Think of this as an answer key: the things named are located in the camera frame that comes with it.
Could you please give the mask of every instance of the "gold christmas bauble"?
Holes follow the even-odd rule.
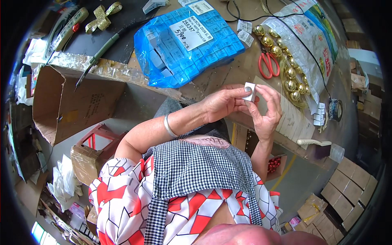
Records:
[[[303,73],[302,69],[301,69],[299,66],[295,68],[295,71],[296,71],[298,74],[302,74],[302,73]]]
[[[281,48],[279,48],[278,46],[272,46],[271,47],[271,55],[273,56],[273,57],[280,57],[280,56],[282,56],[282,49]]]
[[[305,93],[307,94],[307,95],[310,95],[310,88],[309,88],[309,85],[305,85]]]
[[[257,25],[253,28],[253,32],[257,35],[257,36],[265,36],[265,29],[262,25]]]
[[[303,84],[303,83],[298,84],[297,91],[300,94],[305,94],[306,93],[305,84]]]
[[[276,39],[276,44],[281,48],[281,49],[286,49],[286,45],[283,43],[283,40],[281,38]]]
[[[289,51],[289,49],[285,49],[284,50],[285,54],[287,55],[287,57],[293,57]]]
[[[271,28],[268,30],[268,34],[273,38],[280,38],[279,34],[276,31],[272,30]]]
[[[285,82],[285,87],[288,91],[293,92],[297,87],[297,84],[292,80],[288,80]]]
[[[298,91],[290,93],[290,97],[293,101],[298,101],[301,98],[301,94]]]
[[[263,36],[260,40],[260,42],[266,46],[266,47],[272,47],[272,45],[274,44],[274,41],[272,40],[272,38],[270,38],[269,36]]]
[[[291,65],[291,67],[293,67],[293,68],[297,68],[298,67],[298,65],[295,62],[293,57],[289,57],[287,60],[288,60],[289,64]]]
[[[306,76],[302,77],[302,82],[308,85],[308,79],[306,78]]]
[[[297,73],[295,72],[294,68],[290,67],[286,70],[286,77],[289,79],[294,79]]]

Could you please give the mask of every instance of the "workbench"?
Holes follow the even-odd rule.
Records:
[[[233,20],[233,17],[226,10],[226,2],[221,2],[219,0],[207,0],[207,2],[209,2],[209,4],[214,7],[225,20]],[[157,15],[162,15],[181,7],[181,5],[176,0],[170,0],[169,3],[170,5],[161,7],[157,12]],[[237,4],[242,18],[254,19],[262,15],[267,15],[260,5],[260,0],[238,1]],[[302,113],[300,113],[302,116],[294,116],[294,118],[291,118],[291,122],[289,123],[287,123],[287,121],[282,121],[280,123],[280,126],[278,126],[279,130],[275,132],[274,142],[276,144],[282,145],[298,156],[308,159],[312,163],[315,163],[325,169],[329,169],[336,163],[329,158],[316,160],[314,158],[314,145],[300,147],[295,143],[296,140],[291,140],[292,136],[291,138],[287,136],[287,132],[290,130],[295,130],[296,127],[303,127],[304,129],[301,133],[301,136],[297,135],[299,138],[312,138],[320,141],[329,140],[332,143],[345,148],[346,155],[354,155],[354,151],[356,149],[356,144],[353,144],[352,140],[356,142],[355,138],[357,137],[358,131],[357,115],[356,104],[354,103],[353,95],[351,93],[349,65],[350,57],[345,46],[346,36],[340,19],[333,9],[332,4],[329,1],[321,1],[321,5],[334,24],[333,31],[339,47],[339,54],[331,71],[327,89],[330,92],[332,98],[337,98],[342,101],[343,117],[339,123],[336,121],[329,121],[325,131],[319,133],[319,131],[312,124],[313,117],[310,115],[310,111],[305,109],[302,111]],[[281,1],[269,1],[269,8],[273,13],[278,12],[284,6],[285,4]],[[230,10],[232,13],[236,13],[232,3],[230,4]],[[265,19],[266,17],[261,18],[257,21],[254,21],[252,24],[253,26],[258,25]],[[237,22],[231,22],[228,24],[236,32]],[[162,89],[148,86],[148,78],[143,75],[134,53],[132,53],[128,64],[101,59],[98,65],[90,70],[87,77],[93,79],[105,79],[132,83],[170,96],[176,100],[180,100],[186,103],[195,103],[201,101],[210,93],[215,92],[222,85],[253,82],[255,77],[262,78],[258,69],[258,58],[260,56],[261,49],[257,43],[256,36],[254,37],[255,40],[253,41],[251,47],[248,48],[243,54],[235,57],[233,62],[228,65],[208,69],[203,74],[194,79],[191,83],[188,83],[179,89]],[[82,72],[88,67],[89,59],[89,56],[81,54],[56,52],[53,54],[49,64],[54,66],[55,69],[61,71],[63,74],[67,74],[68,76],[72,77],[80,77]],[[281,92],[281,81],[279,77],[273,77],[272,79],[263,82],[266,82],[271,87]],[[326,90],[320,94],[320,102],[326,103],[326,105],[329,104],[329,97]],[[289,113],[290,110],[294,110],[293,108],[295,108],[292,104],[291,106],[285,105],[284,97],[282,99],[281,105],[286,113]],[[228,119],[243,125],[248,129],[253,129],[252,118],[242,112],[232,113],[229,115]]]

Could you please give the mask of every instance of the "red scissors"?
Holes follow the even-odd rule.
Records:
[[[276,66],[278,67],[278,71],[276,73],[274,73],[274,71],[272,69],[271,57],[272,57],[273,61],[275,62]],[[263,63],[263,61],[266,64],[267,69],[269,71],[269,75],[268,76],[266,74],[264,74],[263,68],[261,67],[261,64]],[[263,75],[263,77],[265,79],[270,79],[272,76],[279,76],[279,73],[280,73],[279,63],[262,46],[261,46],[261,55],[259,57],[259,70],[260,70],[260,73]]]

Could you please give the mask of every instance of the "black and white checkered apron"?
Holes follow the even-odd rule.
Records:
[[[186,105],[168,98],[155,117],[180,110],[184,106]],[[212,130],[207,135],[230,142],[226,124],[220,129]],[[222,149],[178,140],[187,138],[195,130],[152,147],[143,156],[147,159],[154,155],[154,188],[147,218],[145,245],[162,244],[169,199],[205,189],[232,189],[248,194],[252,224],[262,225],[248,154],[232,145]]]

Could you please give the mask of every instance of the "roll of tape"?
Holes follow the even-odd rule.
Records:
[[[343,103],[338,99],[330,99],[328,116],[330,120],[340,122],[343,115]]]

